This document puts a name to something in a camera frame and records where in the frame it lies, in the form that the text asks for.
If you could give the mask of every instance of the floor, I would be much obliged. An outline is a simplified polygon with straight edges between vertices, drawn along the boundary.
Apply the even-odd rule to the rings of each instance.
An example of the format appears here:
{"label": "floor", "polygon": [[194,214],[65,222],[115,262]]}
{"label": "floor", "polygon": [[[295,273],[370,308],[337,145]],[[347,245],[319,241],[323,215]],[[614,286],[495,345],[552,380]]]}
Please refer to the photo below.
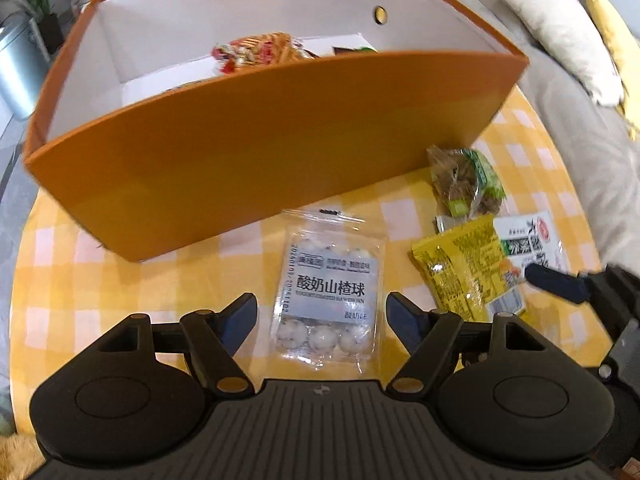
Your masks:
{"label": "floor", "polygon": [[8,388],[8,318],[22,228],[38,186],[20,160],[25,121],[11,119],[0,136],[0,393]]}

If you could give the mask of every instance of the beige cushion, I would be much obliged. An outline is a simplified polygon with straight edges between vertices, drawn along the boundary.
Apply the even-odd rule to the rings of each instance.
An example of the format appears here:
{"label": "beige cushion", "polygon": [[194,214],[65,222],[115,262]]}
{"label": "beige cushion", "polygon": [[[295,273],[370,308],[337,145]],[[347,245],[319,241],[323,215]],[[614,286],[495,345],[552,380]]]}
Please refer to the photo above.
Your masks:
{"label": "beige cushion", "polygon": [[545,50],[573,74],[596,104],[622,101],[622,80],[578,0],[504,0]]}

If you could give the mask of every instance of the snack bag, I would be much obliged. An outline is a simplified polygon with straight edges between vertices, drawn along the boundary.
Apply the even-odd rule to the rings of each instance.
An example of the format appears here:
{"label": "snack bag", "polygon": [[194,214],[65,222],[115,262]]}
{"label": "snack bag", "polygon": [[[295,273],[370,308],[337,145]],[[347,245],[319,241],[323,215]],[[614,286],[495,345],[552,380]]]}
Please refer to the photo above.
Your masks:
{"label": "snack bag", "polygon": [[316,369],[351,364],[370,374],[382,314],[384,241],[338,212],[291,216],[271,339],[273,351]]}
{"label": "snack bag", "polygon": [[497,214],[506,197],[500,179],[478,150],[428,149],[431,181],[454,218]]}
{"label": "snack bag", "polygon": [[422,240],[412,251],[438,306],[465,321],[491,322],[497,312],[524,309],[520,269],[505,257],[492,215]]}
{"label": "snack bag", "polygon": [[494,218],[494,229],[504,254],[522,272],[530,263],[569,271],[564,247],[548,211]]}
{"label": "snack bag", "polygon": [[216,45],[211,55],[224,63],[222,73],[229,74],[252,66],[263,66],[312,56],[302,49],[302,43],[285,32],[246,36],[229,44]]}

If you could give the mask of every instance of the yellow fur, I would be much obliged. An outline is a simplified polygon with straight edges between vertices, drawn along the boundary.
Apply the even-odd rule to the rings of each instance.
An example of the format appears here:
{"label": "yellow fur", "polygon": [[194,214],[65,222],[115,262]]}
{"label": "yellow fur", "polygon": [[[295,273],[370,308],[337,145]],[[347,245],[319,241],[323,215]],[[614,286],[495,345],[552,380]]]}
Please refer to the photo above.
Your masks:
{"label": "yellow fur", "polygon": [[43,463],[33,435],[0,436],[0,480],[23,480]]}

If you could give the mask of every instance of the white snack package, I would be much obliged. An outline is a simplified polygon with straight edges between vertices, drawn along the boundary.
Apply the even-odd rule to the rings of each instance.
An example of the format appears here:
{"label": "white snack package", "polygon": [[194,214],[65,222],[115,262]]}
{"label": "white snack package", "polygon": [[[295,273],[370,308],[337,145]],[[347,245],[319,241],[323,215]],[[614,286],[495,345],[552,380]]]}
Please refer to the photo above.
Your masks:
{"label": "white snack package", "polygon": [[286,210],[284,263],[271,327],[273,351],[317,369],[376,364],[384,241],[362,219]]}
{"label": "white snack package", "polygon": [[532,263],[569,271],[562,242],[549,212],[496,217],[494,229],[504,253],[514,266],[520,268],[522,275],[525,267]]}

